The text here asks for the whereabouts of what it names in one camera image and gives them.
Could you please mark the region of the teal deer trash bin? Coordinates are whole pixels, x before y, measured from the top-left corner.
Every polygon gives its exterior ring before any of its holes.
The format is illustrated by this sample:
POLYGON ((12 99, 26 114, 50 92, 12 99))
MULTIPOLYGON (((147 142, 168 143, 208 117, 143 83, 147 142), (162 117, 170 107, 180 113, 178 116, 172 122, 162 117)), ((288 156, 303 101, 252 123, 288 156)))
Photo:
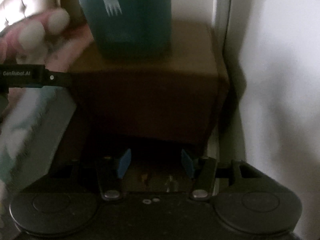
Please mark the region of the teal deer trash bin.
POLYGON ((171 0, 79 0, 79 3, 105 57, 150 57, 169 48, 171 0))

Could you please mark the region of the floral bed cover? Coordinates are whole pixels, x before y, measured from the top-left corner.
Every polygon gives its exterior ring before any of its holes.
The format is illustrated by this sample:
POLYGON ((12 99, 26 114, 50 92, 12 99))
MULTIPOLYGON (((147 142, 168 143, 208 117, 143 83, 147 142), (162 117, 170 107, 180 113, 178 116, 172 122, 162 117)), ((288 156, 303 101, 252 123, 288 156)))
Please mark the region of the floral bed cover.
MULTIPOLYGON (((19 63, 44 63, 51 71, 70 72, 93 43, 84 24, 46 41, 39 51, 18 56, 19 63)), ((1 115, 1 198, 47 173, 76 104, 60 87, 12 88, 1 115)))

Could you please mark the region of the pink plush toy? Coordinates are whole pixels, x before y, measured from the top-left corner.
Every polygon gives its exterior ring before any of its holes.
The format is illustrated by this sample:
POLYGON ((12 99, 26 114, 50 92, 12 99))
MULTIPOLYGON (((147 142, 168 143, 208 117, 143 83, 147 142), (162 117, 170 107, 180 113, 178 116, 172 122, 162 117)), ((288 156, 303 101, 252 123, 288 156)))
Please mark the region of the pink plush toy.
POLYGON ((70 23, 63 8, 49 9, 11 25, 1 36, 1 63, 35 52, 47 36, 60 35, 70 23))

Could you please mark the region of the dark wooden nightstand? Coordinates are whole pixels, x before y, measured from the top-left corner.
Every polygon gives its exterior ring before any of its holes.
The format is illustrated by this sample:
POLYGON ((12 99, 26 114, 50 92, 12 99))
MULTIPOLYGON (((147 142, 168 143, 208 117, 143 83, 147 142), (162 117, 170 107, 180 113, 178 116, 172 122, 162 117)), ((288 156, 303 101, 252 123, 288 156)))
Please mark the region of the dark wooden nightstand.
POLYGON ((111 60, 91 43, 71 64, 73 91, 124 124, 137 144, 165 144, 201 156, 224 116, 229 78, 214 31, 174 21, 168 50, 142 60, 111 60))

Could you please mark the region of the white wardrobe door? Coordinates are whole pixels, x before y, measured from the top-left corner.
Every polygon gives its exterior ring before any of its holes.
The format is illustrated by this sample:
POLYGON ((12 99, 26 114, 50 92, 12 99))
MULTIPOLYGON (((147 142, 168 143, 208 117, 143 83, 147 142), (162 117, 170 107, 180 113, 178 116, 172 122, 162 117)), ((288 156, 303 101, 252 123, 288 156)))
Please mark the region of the white wardrobe door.
POLYGON ((319 0, 215 0, 214 16, 236 97, 221 155, 295 191, 295 232, 319 239, 319 0))

